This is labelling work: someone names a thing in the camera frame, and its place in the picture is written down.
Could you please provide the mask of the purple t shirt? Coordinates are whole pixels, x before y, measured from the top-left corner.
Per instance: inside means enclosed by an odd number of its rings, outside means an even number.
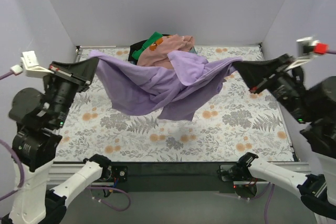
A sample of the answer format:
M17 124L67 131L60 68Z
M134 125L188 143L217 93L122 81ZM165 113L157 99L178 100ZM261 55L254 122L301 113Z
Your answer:
M209 62L197 54L172 51L173 69L141 67L93 50L89 59L99 60L96 75L112 108L130 116L161 109L159 119L193 119L194 113L220 93L225 77L236 69L238 57Z

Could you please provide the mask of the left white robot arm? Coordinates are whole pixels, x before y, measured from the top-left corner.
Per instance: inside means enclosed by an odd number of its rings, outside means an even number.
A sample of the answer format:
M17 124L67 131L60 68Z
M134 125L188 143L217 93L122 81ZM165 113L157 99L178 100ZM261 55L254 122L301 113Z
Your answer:
M52 62L41 68L44 92L24 88L13 98L9 118L17 133L8 148L16 172L12 210L1 223L60 223L69 204L96 180L111 178L111 162L102 155L84 160L83 167L62 184L47 189L49 171L62 137L56 134L66 121L77 93L89 89L98 58L77 63Z

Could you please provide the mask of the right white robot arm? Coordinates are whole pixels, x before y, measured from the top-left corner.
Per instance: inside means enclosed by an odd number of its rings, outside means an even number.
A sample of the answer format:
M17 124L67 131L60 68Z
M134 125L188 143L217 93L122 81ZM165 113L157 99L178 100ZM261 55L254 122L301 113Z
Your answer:
M273 183L300 198L314 213L335 219L335 77L306 89L299 61L287 54L268 61L239 61L233 66L252 94L268 90L297 123L306 125L291 141L297 157L308 162L315 158L322 173L294 172L247 152L229 169L229 175ZM296 140L307 150L300 152Z

